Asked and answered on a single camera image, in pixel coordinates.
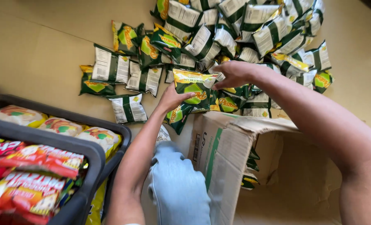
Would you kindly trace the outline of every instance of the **person's right hand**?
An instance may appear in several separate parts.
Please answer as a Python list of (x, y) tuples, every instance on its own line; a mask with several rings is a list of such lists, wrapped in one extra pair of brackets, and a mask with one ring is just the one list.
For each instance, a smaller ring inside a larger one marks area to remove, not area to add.
[(222, 72), (226, 79), (216, 83), (212, 89), (235, 88), (254, 81), (254, 76), (262, 74), (268, 67), (240, 61), (230, 61), (213, 68), (213, 71)]

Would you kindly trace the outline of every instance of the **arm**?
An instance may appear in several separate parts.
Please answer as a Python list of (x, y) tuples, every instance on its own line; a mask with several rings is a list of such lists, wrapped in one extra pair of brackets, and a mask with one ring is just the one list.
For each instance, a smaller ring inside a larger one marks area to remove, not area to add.
[(141, 207), (141, 191), (151, 165), (160, 126), (168, 112), (194, 95), (194, 93), (177, 94), (174, 83), (165, 90), (158, 106), (120, 162), (113, 184), (106, 224), (145, 224)]
[(282, 107), (305, 135), (328, 151), (342, 173), (343, 223), (371, 224), (371, 128), (327, 97), (274, 72), (245, 62), (215, 68), (226, 79), (214, 88), (256, 84)]

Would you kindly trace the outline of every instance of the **light blue jeans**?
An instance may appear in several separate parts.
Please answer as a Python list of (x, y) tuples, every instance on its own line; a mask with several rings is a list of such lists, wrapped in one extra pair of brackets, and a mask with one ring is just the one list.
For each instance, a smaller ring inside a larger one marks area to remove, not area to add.
[(148, 195), (157, 208), (158, 225), (210, 225), (205, 177), (194, 171), (172, 141), (156, 147)]

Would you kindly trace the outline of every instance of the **cardboard box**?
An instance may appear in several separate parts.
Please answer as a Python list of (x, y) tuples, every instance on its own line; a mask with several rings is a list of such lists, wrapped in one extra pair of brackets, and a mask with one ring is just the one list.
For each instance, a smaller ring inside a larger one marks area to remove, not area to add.
[[(260, 185), (240, 190), (253, 145)], [(289, 120), (196, 115), (188, 158), (206, 178), (212, 224), (341, 223), (341, 173)]]

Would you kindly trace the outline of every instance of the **hand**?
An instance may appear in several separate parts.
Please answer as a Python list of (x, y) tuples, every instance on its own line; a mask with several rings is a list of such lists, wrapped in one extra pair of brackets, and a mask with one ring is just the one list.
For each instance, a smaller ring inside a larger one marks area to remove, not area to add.
[(163, 93), (157, 108), (164, 110), (165, 113), (168, 113), (177, 108), (184, 100), (194, 96), (194, 92), (178, 94), (176, 92), (174, 82), (172, 82)]
[(226, 79), (216, 83), (212, 89), (235, 88), (254, 82), (259, 74), (264, 74), (269, 69), (265, 66), (240, 61), (230, 61), (213, 68), (213, 71), (222, 72)]

